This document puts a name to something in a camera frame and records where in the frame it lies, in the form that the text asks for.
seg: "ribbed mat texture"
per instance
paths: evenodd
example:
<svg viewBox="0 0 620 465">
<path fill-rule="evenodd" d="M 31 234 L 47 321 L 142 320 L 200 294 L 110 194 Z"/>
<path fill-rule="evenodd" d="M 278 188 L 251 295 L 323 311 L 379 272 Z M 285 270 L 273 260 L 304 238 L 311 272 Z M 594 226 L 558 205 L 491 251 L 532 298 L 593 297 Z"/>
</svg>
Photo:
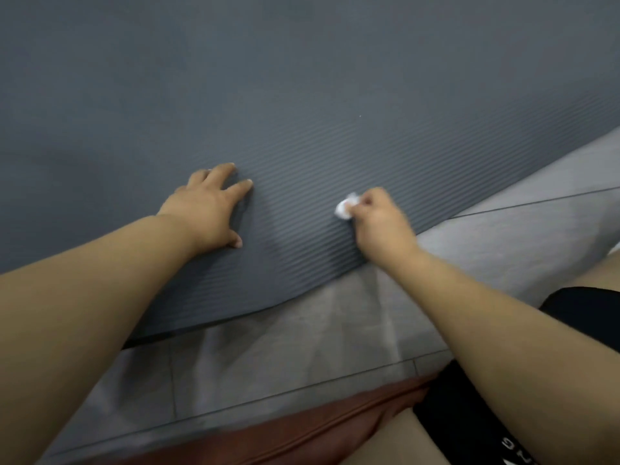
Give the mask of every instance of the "ribbed mat texture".
<svg viewBox="0 0 620 465">
<path fill-rule="evenodd" d="M 360 265 L 333 215 L 383 186 L 422 232 L 620 125 L 620 0 L 0 0 L 0 270 L 255 182 L 140 342 Z"/>
</svg>

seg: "forearm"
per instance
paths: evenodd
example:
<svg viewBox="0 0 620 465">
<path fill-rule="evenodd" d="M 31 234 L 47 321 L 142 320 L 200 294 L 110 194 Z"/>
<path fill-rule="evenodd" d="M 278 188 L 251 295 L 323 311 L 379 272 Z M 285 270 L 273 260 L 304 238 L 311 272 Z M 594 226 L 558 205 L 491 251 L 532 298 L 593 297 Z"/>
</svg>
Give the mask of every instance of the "forearm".
<svg viewBox="0 0 620 465">
<path fill-rule="evenodd" d="M 174 218 L 148 217 L 0 276 L 0 352 L 12 353 L 0 361 L 7 462 L 33 462 L 81 404 L 155 294 L 194 255 L 183 231 Z"/>
<path fill-rule="evenodd" d="M 579 462 L 582 453 L 613 447 L 620 355 L 422 250 L 389 272 L 494 413 L 543 464 Z"/>
</svg>

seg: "leg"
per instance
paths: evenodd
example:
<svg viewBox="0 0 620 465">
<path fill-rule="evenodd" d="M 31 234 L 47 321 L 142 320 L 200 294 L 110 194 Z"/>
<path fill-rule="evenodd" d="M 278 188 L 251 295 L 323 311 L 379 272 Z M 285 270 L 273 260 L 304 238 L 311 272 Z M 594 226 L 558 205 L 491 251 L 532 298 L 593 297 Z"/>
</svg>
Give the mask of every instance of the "leg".
<svg viewBox="0 0 620 465">
<path fill-rule="evenodd" d="M 607 258 L 566 287 L 595 287 L 620 292 L 620 251 L 610 253 Z"/>
<path fill-rule="evenodd" d="M 343 465 L 450 465 L 411 408 L 357 449 Z"/>
</svg>

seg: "white tissue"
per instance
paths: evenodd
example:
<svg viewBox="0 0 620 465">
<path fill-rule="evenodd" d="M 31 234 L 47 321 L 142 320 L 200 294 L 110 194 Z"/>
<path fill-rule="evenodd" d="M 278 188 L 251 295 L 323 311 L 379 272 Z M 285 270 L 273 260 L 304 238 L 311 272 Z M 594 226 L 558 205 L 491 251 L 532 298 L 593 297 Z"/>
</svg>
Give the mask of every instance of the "white tissue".
<svg viewBox="0 0 620 465">
<path fill-rule="evenodd" d="M 352 215 L 346 211 L 346 207 L 345 207 L 346 204 L 351 204 L 352 206 L 356 206 L 359 203 L 360 203 L 360 196 L 353 192 L 349 194 L 348 196 L 346 196 L 346 199 L 336 206 L 336 210 L 334 211 L 334 214 L 336 214 L 337 218 L 339 219 L 350 220 Z"/>
</svg>

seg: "black shorts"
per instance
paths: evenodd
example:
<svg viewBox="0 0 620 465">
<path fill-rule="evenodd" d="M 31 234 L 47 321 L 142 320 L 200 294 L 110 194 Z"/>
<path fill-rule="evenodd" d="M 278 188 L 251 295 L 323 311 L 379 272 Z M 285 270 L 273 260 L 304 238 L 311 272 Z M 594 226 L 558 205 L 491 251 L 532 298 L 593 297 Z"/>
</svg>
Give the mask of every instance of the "black shorts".
<svg viewBox="0 0 620 465">
<path fill-rule="evenodd" d="M 620 352 L 620 292 L 560 289 L 545 300 L 541 311 Z M 439 374 L 414 412 L 451 465 L 534 463 L 456 361 Z"/>
</svg>

